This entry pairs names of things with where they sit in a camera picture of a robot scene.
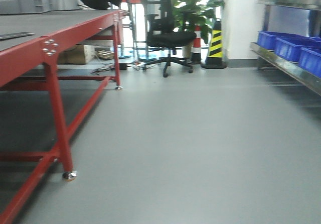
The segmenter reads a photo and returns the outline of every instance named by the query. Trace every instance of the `yellow and black striped cone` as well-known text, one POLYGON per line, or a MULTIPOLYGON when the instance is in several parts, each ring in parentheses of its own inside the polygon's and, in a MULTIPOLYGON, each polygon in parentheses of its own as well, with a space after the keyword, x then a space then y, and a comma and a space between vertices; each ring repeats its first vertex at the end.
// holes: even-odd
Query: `yellow and black striped cone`
POLYGON ((222 25, 221 20, 217 19, 213 26, 209 52, 205 64, 201 64, 201 67, 207 69, 226 68, 226 63, 222 61, 222 57, 222 25))

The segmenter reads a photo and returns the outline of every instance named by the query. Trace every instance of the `blue plastic bin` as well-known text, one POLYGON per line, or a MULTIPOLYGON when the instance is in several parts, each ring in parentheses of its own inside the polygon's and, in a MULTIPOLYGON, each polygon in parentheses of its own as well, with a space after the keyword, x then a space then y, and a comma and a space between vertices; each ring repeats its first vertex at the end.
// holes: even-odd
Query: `blue plastic bin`
POLYGON ((321 42, 311 39, 276 38, 275 54, 288 61, 298 62, 301 47, 321 49, 321 42))
POLYGON ((259 37, 257 40, 257 44, 261 47, 264 47, 267 50, 274 50, 275 49, 275 39, 277 37, 305 38, 304 36, 300 36, 297 34, 259 31, 259 37))
POLYGON ((321 77, 321 49, 301 48, 299 67, 321 77))

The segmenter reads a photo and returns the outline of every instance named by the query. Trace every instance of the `potted plant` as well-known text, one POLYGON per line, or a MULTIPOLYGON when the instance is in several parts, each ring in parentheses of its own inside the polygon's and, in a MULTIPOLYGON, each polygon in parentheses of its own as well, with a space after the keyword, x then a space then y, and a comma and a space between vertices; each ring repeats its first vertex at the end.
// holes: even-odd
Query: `potted plant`
POLYGON ((186 30, 194 31, 195 25, 201 27, 201 38, 207 44, 209 35, 212 33, 213 20, 216 19, 215 7, 224 6, 220 0, 172 0, 173 14, 176 20, 176 27, 183 28, 182 12, 193 12, 189 14, 186 30))

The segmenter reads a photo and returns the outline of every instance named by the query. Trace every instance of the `workbench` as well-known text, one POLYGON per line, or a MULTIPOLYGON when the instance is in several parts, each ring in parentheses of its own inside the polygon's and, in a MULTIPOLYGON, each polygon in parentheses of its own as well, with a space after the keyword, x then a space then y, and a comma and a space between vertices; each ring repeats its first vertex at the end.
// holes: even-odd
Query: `workbench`
POLYGON ((0 214, 0 224, 12 223, 53 162, 61 162, 67 181, 76 178, 70 152, 70 139, 97 102, 110 81, 120 90, 117 45, 120 43, 124 11, 54 11, 30 15, 0 16, 0 34, 33 32, 32 36, 0 41, 0 90, 48 91, 57 142, 45 152, 0 152, 2 162, 35 162, 37 166, 23 183, 5 210, 0 214), (100 34, 110 29, 112 34, 100 34), (113 76, 58 76, 59 53, 83 40, 112 40, 115 71, 113 76), (44 76, 24 74, 43 65, 44 76), (59 80, 97 80, 99 86, 77 113, 71 124, 66 124, 59 80))

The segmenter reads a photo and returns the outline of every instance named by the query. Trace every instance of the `table leg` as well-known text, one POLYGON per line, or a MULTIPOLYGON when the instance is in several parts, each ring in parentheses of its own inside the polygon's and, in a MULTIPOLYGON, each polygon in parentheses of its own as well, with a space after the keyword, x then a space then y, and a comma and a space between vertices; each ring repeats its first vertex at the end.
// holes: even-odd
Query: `table leg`
POLYGON ((58 83, 57 65, 44 64, 44 67, 58 137, 60 161, 65 171, 63 177, 66 181, 71 181, 76 178, 76 172, 73 171, 67 125, 58 83))

